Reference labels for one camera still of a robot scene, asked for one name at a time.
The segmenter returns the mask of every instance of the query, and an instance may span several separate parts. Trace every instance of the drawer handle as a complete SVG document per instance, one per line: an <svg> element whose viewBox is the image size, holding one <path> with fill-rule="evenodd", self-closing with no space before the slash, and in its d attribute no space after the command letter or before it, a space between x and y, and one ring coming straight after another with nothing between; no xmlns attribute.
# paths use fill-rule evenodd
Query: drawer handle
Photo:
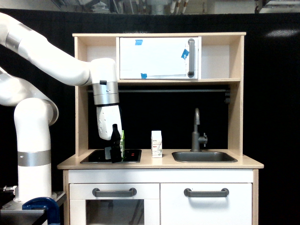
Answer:
<svg viewBox="0 0 300 225"><path fill-rule="evenodd" d="M132 197L136 195L136 189L131 188L129 191L100 191L99 188L93 189L95 197Z"/></svg>
<svg viewBox="0 0 300 225"><path fill-rule="evenodd" d="M188 73L187 76L189 78L192 78L195 73L195 40L194 39L189 39L188 40L188 45L189 45L189 64L188 64Z"/></svg>
<svg viewBox="0 0 300 225"><path fill-rule="evenodd" d="M183 193L186 197L190 198L222 198L229 195L229 190L223 188L221 191L192 191L186 188Z"/></svg>

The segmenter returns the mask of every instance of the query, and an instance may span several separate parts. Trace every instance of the wooden shelf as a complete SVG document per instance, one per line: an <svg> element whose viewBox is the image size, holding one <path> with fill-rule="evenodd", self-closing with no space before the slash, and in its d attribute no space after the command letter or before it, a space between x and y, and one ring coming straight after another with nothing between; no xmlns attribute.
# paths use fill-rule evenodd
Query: wooden shelf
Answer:
<svg viewBox="0 0 300 225"><path fill-rule="evenodd" d="M112 58L117 65L118 85L126 86L214 86L228 85L228 150L243 155L243 77L245 32L227 33L125 33L73 34L75 57L82 61ZM199 37L201 67L199 79L120 79L120 38L180 38ZM76 156L89 150L88 141L88 88L75 88Z"/></svg>
<svg viewBox="0 0 300 225"><path fill-rule="evenodd" d="M176 85L229 85L240 82L240 78L225 78L225 79L201 79L201 80L118 80L119 86L152 86L152 85L166 85L166 86L176 86Z"/></svg>

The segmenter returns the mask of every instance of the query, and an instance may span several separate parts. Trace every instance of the faucet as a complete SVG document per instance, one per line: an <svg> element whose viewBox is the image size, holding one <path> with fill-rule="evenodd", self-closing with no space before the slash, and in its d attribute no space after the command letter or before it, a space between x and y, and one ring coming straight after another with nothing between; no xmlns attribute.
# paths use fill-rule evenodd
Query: faucet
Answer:
<svg viewBox="0 0 300 225"><path fill-rule="evenodd" d="M194 116L194 131L192 132L192 149L193 152L199 152L200 150L200 144L204 144L206 146L207 144L207 136L204 133L203 136L200 136L198 132L198 125L200 125L200 113L199 109L195 109L195 116Z"/></svg>

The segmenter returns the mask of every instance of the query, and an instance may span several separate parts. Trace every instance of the white robotic arm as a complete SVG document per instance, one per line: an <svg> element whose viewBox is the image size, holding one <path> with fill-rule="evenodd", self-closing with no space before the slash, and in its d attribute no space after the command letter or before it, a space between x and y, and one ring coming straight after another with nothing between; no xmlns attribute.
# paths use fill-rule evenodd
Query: white robotic arm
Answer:
<svg viewBox="0 0 300 225"><path fill-rule="evenodd" d="M0 44L67 85L92 84L99 136L111 140L118 131L116 136L119 138L122 126L114 60L77 60L50 44L44 36L3 13L0 13Z"/></svg>
<svg viewBox="0 0 300 225"><path fill-rule="evenodd" d="M17 202L52 195L49 126L58 119L58 108L28 81L0 68L0 105L16 106L18 149Z"/></svg>

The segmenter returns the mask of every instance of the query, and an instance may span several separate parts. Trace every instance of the milk carton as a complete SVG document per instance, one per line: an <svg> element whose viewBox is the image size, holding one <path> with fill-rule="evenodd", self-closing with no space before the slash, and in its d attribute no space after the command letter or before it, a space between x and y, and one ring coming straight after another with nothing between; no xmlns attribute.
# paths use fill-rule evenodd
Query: milk carton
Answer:
<svg viewBox="0 0 300 225"><path fill-rule="evenodd" d="M163 156L163 142L160 130L152 130L151 132L151 149L153 158L161 158Z"/></svg>

